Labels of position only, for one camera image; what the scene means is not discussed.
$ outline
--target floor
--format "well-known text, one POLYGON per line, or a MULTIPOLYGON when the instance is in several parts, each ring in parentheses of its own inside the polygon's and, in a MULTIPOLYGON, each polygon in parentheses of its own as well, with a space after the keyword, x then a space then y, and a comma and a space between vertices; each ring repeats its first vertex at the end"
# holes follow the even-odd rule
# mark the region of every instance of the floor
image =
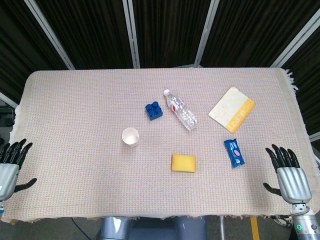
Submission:
MULTIPOLYGON (((0 136, 5 143, 9 141, 11 127, 0 127, 0 136)), ((320 223, 320 212, 316 215, 320 223)), ((217 216, 207 216, 208 240, 220 239, 220 220, 217 216)), ((93 239, 101 226, 101 220, 75 218, 79 227, 93 239)), ((261 240, 286 240, 291 230, 282 227, 272 219, 258 217, 261 240)), ((249 217, 244 219, 225 217, 224 231, 226 240, 251 240, 252 229, 249 217)), ((0 240, 87 240, 77 229, 70 217, 43 219, 34 223, 18 222, 14 225, 0 222, 0 240)))

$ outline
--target yellow notebook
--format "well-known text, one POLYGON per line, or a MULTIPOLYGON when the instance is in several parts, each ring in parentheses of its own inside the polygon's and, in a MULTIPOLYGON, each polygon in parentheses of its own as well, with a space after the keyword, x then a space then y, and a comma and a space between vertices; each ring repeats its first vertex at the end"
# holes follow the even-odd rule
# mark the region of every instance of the yellow notebook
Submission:
POLYGON ((233 86, 209 112, 209 116, 235 133, 255 105, 254 101, 233 86))

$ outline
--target blue lego brick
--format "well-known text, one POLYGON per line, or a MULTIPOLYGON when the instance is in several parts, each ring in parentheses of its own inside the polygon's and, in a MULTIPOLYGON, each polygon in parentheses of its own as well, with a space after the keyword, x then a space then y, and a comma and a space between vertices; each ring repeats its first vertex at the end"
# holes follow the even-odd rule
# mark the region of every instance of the blue lego brick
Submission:
POLYGON ((164 114, 157 101, 154 101, 152 104, 148 104, 147 106, 145 106, 145 109, 149 115, 150 120, 157 119, 164 114))

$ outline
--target cable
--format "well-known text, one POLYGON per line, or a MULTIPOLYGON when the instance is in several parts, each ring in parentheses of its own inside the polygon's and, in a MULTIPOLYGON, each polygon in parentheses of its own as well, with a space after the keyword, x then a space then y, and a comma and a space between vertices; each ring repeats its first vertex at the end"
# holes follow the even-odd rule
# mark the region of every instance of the cable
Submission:
POLYGON ((270 216, 271 219, 288 219, 290 215, 276 215, 276 216, 270 216))
POLYGON ((290 221, 288 221, 288 220, 286 220, 284 218, 281 218, 281 220, 285 221, 288 224, 289 228, 292 228, 293 224, 290 221))
POLYGON ((15 124, 15 119, 14 119, 14 110, 12 108, 9 108, 12 111, 12 122, 15 124))
POLYGON ((74 218, 71 218, 72 222, 74 223, 74 225, 86 236, 87 239, 91 240, 91 238, 76 224, 74 218))
POLYGON ((297 213, 290 214, 290 216, 300 216, 300 215, 306 214, 307 212, 310 211, 310 207, 308 207, 308 206, 305 206, 305 207, 306 207, 306 210, 304 210, 302 212, 297 212, 297 213))

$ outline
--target black curtain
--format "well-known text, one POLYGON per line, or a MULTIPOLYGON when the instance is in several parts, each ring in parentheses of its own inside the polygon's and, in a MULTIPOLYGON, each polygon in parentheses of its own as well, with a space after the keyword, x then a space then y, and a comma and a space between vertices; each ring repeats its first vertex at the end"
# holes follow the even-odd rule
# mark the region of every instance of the black curtain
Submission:
POLYGON ((76 69, 132 68, 121 0, 37 0, 76 69))
POLYGON ((320 152, 320 140, 313 141, 311 145, 320 152))
POLYGON ((308 134, 320 132, 320 28, 282 68, 293 72, 294 84, 299 88, 296 98, 308 134))
POLYGON ((0 1, 0 92, 19 103, 32 72, 65 69, 24 1, 0 1))
POLYGON ((133 0, 141 68, 193 64, 210 0, 133 0))
POLYGON ((270 67, 320 8, 313 0, 221 0, 203 67, 270 67))

